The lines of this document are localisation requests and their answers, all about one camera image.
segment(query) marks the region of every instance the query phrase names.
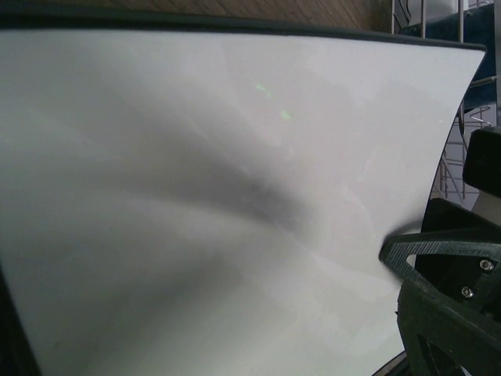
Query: metal frame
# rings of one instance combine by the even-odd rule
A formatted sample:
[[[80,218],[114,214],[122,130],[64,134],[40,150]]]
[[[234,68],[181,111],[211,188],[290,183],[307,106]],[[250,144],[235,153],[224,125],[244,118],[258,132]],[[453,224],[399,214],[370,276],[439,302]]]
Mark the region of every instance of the metal frame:
[[[479,7],[483,5],[492,4],[492,1],[481,1],[475,0],[470,2],[470,7]],[[457,0],[458,4],[458,34],[459,40],[458,42],[464,42],[464,4],[463,0]],[[426,26],[427,26],[427,0],[421,0],[421,38],[426,38]],[[391,1],[391,33],[395,34],[395,32],[402,28],[402,20],[398,17],[399,14],[403,14],[405,20],[408,20],[408,17],[405,12],[405,6],[402,4],[402,0],[398,0],[398,5],[395,0]],[[495,2],[495,22],[499,24],[501,22],[501,0],[497,0]],[[501,31],[496,28],[496,52],[501,52]],[[501,58],[496,57],[496,72],[501,71]],[[497,81],[497,75],[484,78],[481,80],[473,81],[470,87],[477,87],[480,85],[490,84],[494,81]],[[501,99],[501,85],[497,85],[497,97]],[[501,124],[501,100],[497,101],[497,122]],[[438,193],[445,199],[457,199],[458,203],[461,205],[465,204],[465,200],[471,194],[478,195],[478,191],[475,188],[467,186],[463,181],[462,176],[456,176],[452,172],[451,166],[464,166],[464,162],[466,159],[467,148],[468,148],[468,133],[466,133],[467,128],[483,128],[484,126],[492,126],[489,121],[485,121],[483,118],[484,112],[489,110],[491,107],[480,107],[472,112],[470,112],[466,117],[464,113],[464,103],[460,104],[460,108],[458,109],[458,114],[456,116],[456,120],[452,124],[451,133],[449,134],[449,138],[444,148],[444,152],[439,162],[437,176],[435,177],[434,184],[432,187],[432,192]],[[460,142],[454,141],[453,136],[457,136],[461,139]],[[447,146],[451,145],[462,145],[462,158],[461,160],[456,160],[448,157],[447,155]]]

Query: wooden surface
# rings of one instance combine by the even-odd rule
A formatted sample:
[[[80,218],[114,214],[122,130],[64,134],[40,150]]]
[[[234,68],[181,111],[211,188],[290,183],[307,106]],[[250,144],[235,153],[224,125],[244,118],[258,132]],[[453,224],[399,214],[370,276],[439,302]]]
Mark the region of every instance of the wooden surface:
[[[64,5],[207,14],[387,31],[387,0],[31,0]]]

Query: screw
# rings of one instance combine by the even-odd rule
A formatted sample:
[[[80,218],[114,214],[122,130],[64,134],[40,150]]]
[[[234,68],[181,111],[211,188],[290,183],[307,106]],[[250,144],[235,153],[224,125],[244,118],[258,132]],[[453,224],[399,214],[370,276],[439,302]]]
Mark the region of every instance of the screw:
[[[475,295],[475,293],[468,286],[465,286],[461,289],[461,294],[465,298],[473,298],[473,295]]]
[[[492,262],[490,262],[489,260],[481,260],[480,267],[482,268],[482,270],[488,272],[494,269],[494,264],[492,264]]]

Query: white panel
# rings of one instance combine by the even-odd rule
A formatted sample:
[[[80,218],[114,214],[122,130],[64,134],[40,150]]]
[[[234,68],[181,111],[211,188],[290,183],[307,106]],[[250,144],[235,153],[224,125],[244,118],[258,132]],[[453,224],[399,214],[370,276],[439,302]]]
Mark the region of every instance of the white panel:
[[[380,246],[482,56],[2,32],[0,255],[44,374],[372,374],[402,350]]]

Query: black plastic bracket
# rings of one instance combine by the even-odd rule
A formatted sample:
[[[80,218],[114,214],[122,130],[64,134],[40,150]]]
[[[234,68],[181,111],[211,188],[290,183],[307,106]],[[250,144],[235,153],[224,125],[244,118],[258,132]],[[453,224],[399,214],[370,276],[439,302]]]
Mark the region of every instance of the black plastic bracket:
[[[415,375],[501,374],[501,325],[428,285],[404,281],[398,329]]]
[[[388,238],[380,260],[404,280],[397,321],[414,375],[501,374],[501,228],[433,200],[422,232]]]

